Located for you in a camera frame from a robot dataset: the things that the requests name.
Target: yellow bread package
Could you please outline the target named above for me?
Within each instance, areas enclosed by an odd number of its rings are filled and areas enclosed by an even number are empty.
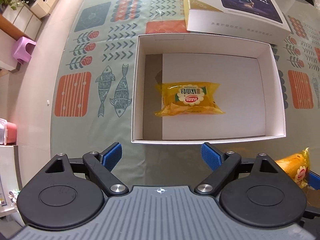
[[[164,107],[155,115],[224,114],[213,99],[219,86],[211,82],[164,83],[161,87]]]
[[[310,171],[309,148],[277,160],[276,163],[289,175],[300,188],[308,185]]]

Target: fish print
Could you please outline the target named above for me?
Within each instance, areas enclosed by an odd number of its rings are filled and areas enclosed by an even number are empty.
[[[118,117],[123,115],[124,111],[131,104],[132,99],[129,99],[128,83],[125,78],[128,72],[129,64],[122,64],[122,79],[117,85],[115,98],[110,98],[110,103],[115,107]]]
[[[316,97],[318,99],[318,108],[320,108],[320,101],[319,101],[319,82],[316,79],[315,75],[312,75],[312,79],[311,79],[311,83],[313,83],[313,88],[315,90],[316,93]]]
[[[98,117],[103,117],[104,115],[104,101],[106,100],[106,97],[109,93],[111,82],[115,80],[115,75],[113,75],[112,70],[109,66],[107,66],[102,74],[96,79],[96,82],[98,82],[98,92],[101,101],[101,105],[98,111]]]

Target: white paper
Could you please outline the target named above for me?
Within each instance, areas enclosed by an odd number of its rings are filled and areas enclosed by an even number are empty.
[[[265,135],[265,103],[257,59],[216,54],[163,54],[162,82],[189,81],[220,83],[214,99],[226,113],[163,117],[162,139]]]

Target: silver screw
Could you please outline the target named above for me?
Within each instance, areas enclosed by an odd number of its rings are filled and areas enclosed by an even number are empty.
[[[197,187],[197,189],[201,192],[210,192],[213,190],[212,186],[209,184],[201,184]]]
[[[110,187],[113,192],[123,192],[125,190],[125,185],[122,184],[114,184]]]

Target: pink stool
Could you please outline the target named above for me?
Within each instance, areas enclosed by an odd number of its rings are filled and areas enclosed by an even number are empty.
[[[26,37],[21,37],[12,46],[12,57],[14,57],[21,64],[23,64],[23,62],[29,62],[31,60],[31,49],[35,45],[35,41],[32,41]]]

